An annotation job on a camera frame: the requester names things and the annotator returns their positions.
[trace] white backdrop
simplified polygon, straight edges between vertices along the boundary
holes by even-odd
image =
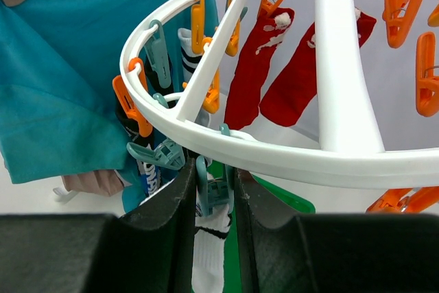
[[[260,0],[248,0],[249,11],[241,24],[241,44],[249,35]],[[384,145],[387,150],[408,150],[439,147],[439,114],[424,118],[415,108],[415,53],[416,39],[426,31],[434,31],[427,25],[427,17],[437,6],[438,0],[424,0],[418,16],[404,45],[391,49],[385,37],[385,24],[381,19],[384,0],[355,0],[355,5],[377,19],[374,32],[361,48],[366,84],[375,110]],[[225,0],[217,0],[219,17],[224,14]],[[289,62],[299,40],[313,22],[313,0],[284,0],[282,7],[296,12],[294,22],[283,44],[277,49],[271,62],[270,73],[262,88],[262,95]],[[222,91],[227,94],[238,56],[223,57],[221,64]],[[315,97],[308,105],[297,126],[309,134],[318,136],[318,103]]]

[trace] black stripe on white sock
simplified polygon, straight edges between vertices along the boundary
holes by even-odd
[[[195,66],[195,68],[190,67],[188,64],[186,64],[185,60],[182,61],[182,64],[183,64],[183,68],[184,68],[186,71],[188,71],[188,72],[190,72],[190,73],[194,73],[194,72],[195,72],[195,68],[196,68],[196,66]]]
[[[201,56],[190,56],[186,53],[183,47],[181,47],[181,54],[183,54],[183,58],[186,60],[186,62],[197,65],[201,61]]]
[[[219,230],[205,228],[203,226],[196,226],[195,227],[195,234],[198,233],[198,231],[204,231],[205,233],[210,233],[211,235],[215,236],[216,238],[220,238],[222,240],[225,240],[228,236],[228,231],[226,233],[223,233]]]

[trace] clothes drying rack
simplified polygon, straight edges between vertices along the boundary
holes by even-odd
[[[385,151],[370,103],[359,55],[353,0],[315,0],[316,64],[321,150],[257,141],[244,132],[230,136],[195,124],[246,0],[233,0],[191,81],[181,93],[165,96],[165,108],[143,88],[140,65],[128,70],[168,20],[199,0],[169,0],[131,33],[120,58],[120,72],[136,107],[177,144],[237,168],[315,185],[362,189],[430,187],[439,179],[439,148]]]

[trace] pink fabric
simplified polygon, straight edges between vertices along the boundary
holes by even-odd
[[[110,197],[123,189],[123,184],[113,170],[102,169],[89,173],[66,175],[62,181],[67,191],[89,192]]]

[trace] teal fabric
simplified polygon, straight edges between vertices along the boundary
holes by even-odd
[[[0,150],[13,183],[96,169],[138,180],[114,114],[112,79],[131,31],[166,1],[0,3]],[[206,0],[206,34],[216,25],[215,1]],[[188,10],[164,26],[180,82],[177,29],[189,26]]]
[[[125,213],[131,212],[133,209],[136,209],[145,198],[145,192],[142,187],[138,185],[125,187],[122,191],[123,211]]]

